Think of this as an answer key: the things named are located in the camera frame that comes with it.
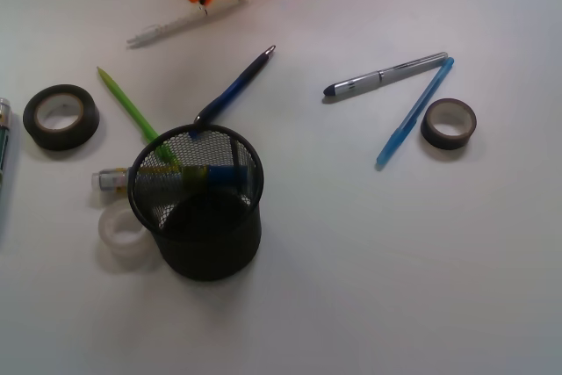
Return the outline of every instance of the dark blue pen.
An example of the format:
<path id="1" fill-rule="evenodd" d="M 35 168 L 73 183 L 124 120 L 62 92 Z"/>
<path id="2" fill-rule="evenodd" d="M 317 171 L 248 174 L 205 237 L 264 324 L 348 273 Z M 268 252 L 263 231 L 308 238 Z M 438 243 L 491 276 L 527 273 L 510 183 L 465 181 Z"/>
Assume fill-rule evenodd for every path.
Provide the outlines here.
<path id="1" fill-rule="evenodd" d="M 236 97 L 240 92 L 249 84 L 254 76 L 265 66 L 267 60 L 269 60 L 271 54 L 275 50 L 275 46 L 271 46 L 265 52 L 259 55 L 251 65 L 248 66 L 244 72 L 230 85 L 225 92 L 216 97 L 205 109 L 201 111 L 200 114 L 195 118 L 193 123 L 195 124 L 209 124 L 216 118 L 220 112 L 227 107 L 234 97 Z"/>

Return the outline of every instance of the black mesh pen holder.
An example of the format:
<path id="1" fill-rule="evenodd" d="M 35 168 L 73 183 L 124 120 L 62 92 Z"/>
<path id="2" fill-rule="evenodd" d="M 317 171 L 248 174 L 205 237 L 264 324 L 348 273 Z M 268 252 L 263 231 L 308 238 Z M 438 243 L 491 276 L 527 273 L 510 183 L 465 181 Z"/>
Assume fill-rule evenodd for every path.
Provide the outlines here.
<path id="1" fill-rule="evenodd" d="M 263 168 L 239 134 L 181 126 L 159 136 L 129 171 L 133 212 L 179 274 L 212 281 L 244 268 L 260 244 Z"/>

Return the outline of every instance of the white pen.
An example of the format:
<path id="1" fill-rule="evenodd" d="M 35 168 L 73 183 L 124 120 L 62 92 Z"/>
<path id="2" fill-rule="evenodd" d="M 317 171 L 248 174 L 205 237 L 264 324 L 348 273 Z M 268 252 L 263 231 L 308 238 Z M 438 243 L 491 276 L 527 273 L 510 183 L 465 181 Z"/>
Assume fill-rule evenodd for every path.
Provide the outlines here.
<path id="1" fill-rule="evenodd" d="M 361 75 L 348 81 L 341 81 L 330 85 L 324 90 L 327 97 L 339 96 L 340 94 L 361 94 L 367 91 L 376 90 L 378 87 L 395 83 L 410 76 L 418 75 L 430 69 L 442 66 L 448 54 L 445 52 L 432 54 L 417 61 L 409 61 L 388 69 L 376 70 L 370 74 Z"/>
<path id="2" fill-rule="evenodd" d="M 217 13 L 228 11 L 236 6 L 245 3 L 246 0 L 233 0 L 230 2 L 225 2 L 223 4 L 219 4 L 217 8 L 215 8 L 214 6 L 209 10 L 207 10 L 206 8 L 201 8 L 185 17 L 178 18 L 175 21 L 172 21 L 165 25 L 151 25 L 139 35 L 136 35 L 130 40 L 127 40 L 126 44 L 130 48 L 141 47 L 147 44 L 149 41 L 158 39 L 181 28 L 193 25 L 202 19 L 211 18 Z"/>

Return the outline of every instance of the pen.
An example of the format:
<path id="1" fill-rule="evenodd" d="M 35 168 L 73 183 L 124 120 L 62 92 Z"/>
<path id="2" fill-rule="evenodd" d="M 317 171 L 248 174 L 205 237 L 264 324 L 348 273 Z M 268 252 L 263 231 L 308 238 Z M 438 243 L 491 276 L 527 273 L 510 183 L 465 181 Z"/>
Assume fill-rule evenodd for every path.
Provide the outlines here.
<path id="1" fill-rule="evenodd" d="M 6 162 L 6 151 L 8 139 L 10 139 L 11 107 L 10 102 L 0 98 L 0 189 L 4 179 L 4 164 Z"/>
<path id="2" fill-rule="evenodd" d="M 385 167 L 390 157 L 394 154 L 394 151 L 398 149 L 398 147 L 406 139 L 410 131 L 412 131 L 412 128 L 414 127 L 418 116 L 423 112 L 425 106 L 428 105 L 428 101 L 435 94 L 443 79 L 445 79 L 447 74 L 449 74 L 449 71 L 452 68 L 454 62 L 455 60 L 452 57 L 447 59 L 441 69 L 439 69 L 439 72 L 437 72 L 436 76 L 429 83 L 428 88 L 425 89 L 423 94 L 421 94 L 421 97 L 415 103 L 414 107 L 412 107 L 410 113 L 407 114 L 406 118 L 400 124 L 398 129 L 394 131 L 393 135 L 390 137 L 390 140 L 388 140 L 385 147 L 377 157 L 376 167 L 378 169 L 382 169 L 383 167 Z"/>
<path id="3" fill-rule="evenodd" d="M 139 128 L 142 131 L 145 139 L 148 142 L 154 141 L 158 138 L 158 132 L 154 130 L 154 128 L 148 123 L 148 121 L 142 116 L 142 113 L 139 112 L 139 109 L 133 104 L 133 102 L 126 96 L 125 92 L 117 85 L 115 81 L 101 69 L 99 66 L 97 67 L 97 72 L 99 73 L 102 81 L 104 81 L 105 85 L 109 89 L 109 91 L 113 94 L 115 98 L 121 103 L 121 105 L 125 108 L 126 112 L 129 113 L 131 118 L 136 122 Z M 176 162 L 177 158 L 174 154 L 169 150 L 167 145 L 162 145 L 160 148 L 156 150 L 156 153 L 160 158 L 162 158 L 165 162 Z"/>
<path id="4" fill-rule="evenodd" d="M 216 97 L 201 113 L 195 118 L 193 123 L 208 124 L 216 118 L 220 112 L 230 103 L 234 97 L 249 84 L 254 76 L 265 66 L 271 54 L 275 50 L 275 46 L 271 46 L 265 52 L 259 55 L 246 70 L 230 85 L 225 92 Z"/>
<path id="5" fill-rule="evenodd" d="M 330 85 L 324 90 L 327 97 L 339 96 L 344 93 L 362 94 L 367 91 L 376 90 L 378 87 L 389 83 L 396 83 L 410 76 L 418 75 L 427 70 L 437 68 L 444 64 L 449 56 L 445 53 L 432 54 L 416 61 L 409 61 L 401 65 L 382 70 L 376 70 L 370 74 L 361 75 L 348 81 L 341 81 Z"/>
<path id="6" fill-rule="evenodd" d="M 152 40 L 159 39 L 187 26 L 195 25 L 201 20 L 211 18 L 220 13 L 226 13 L 234 7 L 240 6 L 245 3 L 246 0 L 233 0 L 232 2 L 225 2 L 216 9 L 213 7 L 212 9 L 202 8 L 196 10 L 193 13 L 186 15 L 185 17 L 178 18 L 175 21 L 172 21 L 165 25 L 151 25 L 145 31 L 127 40 L 126 43 L 130 48 L 142 47 Z"/>

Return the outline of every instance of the black tape roll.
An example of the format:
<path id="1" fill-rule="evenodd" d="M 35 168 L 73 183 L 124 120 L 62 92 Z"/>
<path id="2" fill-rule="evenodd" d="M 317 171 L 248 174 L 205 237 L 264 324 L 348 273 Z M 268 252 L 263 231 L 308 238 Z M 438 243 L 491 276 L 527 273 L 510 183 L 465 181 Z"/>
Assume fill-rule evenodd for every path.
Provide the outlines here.
<path id="1" fill-rule="evenodd" d="M 460 127 L 459 135 L 447 135 L 436 129 L 436 125 L 446 123 Z M 459 149 L 470 140 L 476 129 L 476 115 L 472 109 L 455 98 L 444 98 L 433 103 L 423 116 L 421 134 L 436 148 Z"/>
<path id="2" fill-rule="evenodd" d="M 77 101 L 80 107 L 78 119 L 62 129 L 49 129 L 41 125 L 38 116 L 48 112 L 50 105 L 65 105 L 65 101 Z M 51 151 L 65 151 L 81 146 L 96 132 L 98 125 L 99 112 L 93 98 L 88 91 L 75 85 L 47 88 L 33 97 L 24 110 L 25 130 L 37 145 Z"/>

